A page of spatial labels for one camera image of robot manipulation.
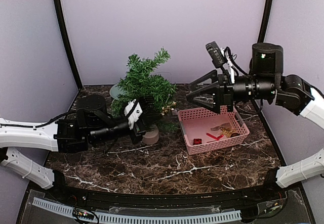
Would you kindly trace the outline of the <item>small green christmas tree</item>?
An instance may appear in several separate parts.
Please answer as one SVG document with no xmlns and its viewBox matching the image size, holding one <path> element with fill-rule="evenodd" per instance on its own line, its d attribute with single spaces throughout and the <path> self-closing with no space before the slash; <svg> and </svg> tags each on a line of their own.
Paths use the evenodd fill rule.
<svg viewBox="0 0 324 224">
<path fill-rule="evenodd" d="M 123 115 L 126 104 L 140 97 L 153 97 L 155 107 L 160 112 L 163 106 L 174 101 L 177 86 L 170 83 L 162 75 L 154 72 L 155 69 L 166 63 L 170 58 L 169 52 L 164 48 L 158 50 L 152 59 L 140 58 L 137 54 L 130 55 L 127 62 L 126 76 L 118 82 L 118 86 L 125 91 L 125 94 L 121 95 L 118 100 L 112 101 L 110 108 L 113 115 Z M 161 120 L 149 127 L 145 127 L 146 131 L 152 130 L 152 127 L 158 125 Z"/>
</svg>

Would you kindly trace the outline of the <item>pink plastic basket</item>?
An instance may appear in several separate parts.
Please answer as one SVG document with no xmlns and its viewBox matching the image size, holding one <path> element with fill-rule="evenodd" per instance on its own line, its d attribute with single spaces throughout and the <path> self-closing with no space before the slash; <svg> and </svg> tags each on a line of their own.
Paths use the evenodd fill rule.
<svg viewBox="0 0 324 224">
<path fill-rule="evenodd" d="M 250 134 L 236 109 L 221 107 L 219 114 L 206 108 L 178 111 L 180 128 L 189 155 L 241 144 Z"/>
</svg>

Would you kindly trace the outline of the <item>brown ball ornament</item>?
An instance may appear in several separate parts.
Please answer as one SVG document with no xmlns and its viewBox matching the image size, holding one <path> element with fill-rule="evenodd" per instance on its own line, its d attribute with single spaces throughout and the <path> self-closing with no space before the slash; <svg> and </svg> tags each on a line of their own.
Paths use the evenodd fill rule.
<svg viewBox="0 0 324 224">
<path fill-rule="evenodd" d="M 237 136 L 239 136 L 239 134 L 238 133 L 233 133 L 232 135 L 231 135 L 231 137 L 237 137 Z"/>
</svg>

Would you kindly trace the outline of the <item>red foil gift box ornament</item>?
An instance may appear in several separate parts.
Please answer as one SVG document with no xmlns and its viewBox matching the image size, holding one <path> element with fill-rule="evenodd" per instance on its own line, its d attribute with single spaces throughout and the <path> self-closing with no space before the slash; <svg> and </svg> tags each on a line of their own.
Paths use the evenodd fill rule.
<svg viewBox="0 0 324 224">
<path fill-rule="evenodd" d="M 200 138 L 193 139 L 193 145 L 201 145 L 201 144 L 202 144 L 202 139 Z"/>
</svg>

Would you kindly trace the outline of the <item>brown reindeer ornament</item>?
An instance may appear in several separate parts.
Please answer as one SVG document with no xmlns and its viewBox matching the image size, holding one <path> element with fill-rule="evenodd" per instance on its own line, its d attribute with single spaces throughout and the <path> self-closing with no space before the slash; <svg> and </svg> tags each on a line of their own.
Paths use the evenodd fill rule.
<svg viewBox="0 0 324 224">
<path fill-rule="evenodd" d="M 231 127 L 231 124 L 228 122 L 228 123 L 223 123 L 223 124 L 220 124 L 220 125 L 216 125 L 216 126 L 211 128 L 211 131 L 218 131 L 222 127 L 229 128 L 229 127 Z"/>
</svg>

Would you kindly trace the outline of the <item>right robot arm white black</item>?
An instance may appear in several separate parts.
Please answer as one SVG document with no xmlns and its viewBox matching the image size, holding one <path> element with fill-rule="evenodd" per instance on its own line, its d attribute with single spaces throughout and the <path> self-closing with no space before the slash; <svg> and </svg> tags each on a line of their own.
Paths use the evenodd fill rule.
<svg viewBox="0 0 324 224">
<path fill-rule="evenodd" d="M 236 102 L 267 100 L 300 115 L 323 128 L 323 93 L 301 77 L 284 76 L 284 51 L 280 45 L 259 42 L 252 46 L 249 73 L 241 76 L 230 48 L 220 49 L 216 42 L 206 44 L 217 70 L 205 74 L 190 84 L 189 102 L 215 113 L 221 106 L 233 111 Z"/>
</svg>

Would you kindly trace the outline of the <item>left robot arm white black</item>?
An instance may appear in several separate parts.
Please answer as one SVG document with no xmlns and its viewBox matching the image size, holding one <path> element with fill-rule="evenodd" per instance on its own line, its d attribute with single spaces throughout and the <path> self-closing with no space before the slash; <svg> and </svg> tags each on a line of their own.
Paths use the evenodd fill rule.
<svg viewBox="0 0 324 224">
<path fill-rule="evenodd" d="M 22 148 L 45 149 L 59 153 L 77 153 L 107 140 L 130 136 L 133 143 L 145 135 L 144 114 L 149 110 L 144 98 L 126 103 L 118 117 L 107 112 L 101 95 L 82 98 L 76 110 L 63 113 L 46 123 L 20 123 L 1 119 L 1 166 L 8 167 L 41 188 L 51 189 L 61 202 L 71 198 L 65 176 L 58 170 L 35 163 L 18 151 Z"/>
</svg>

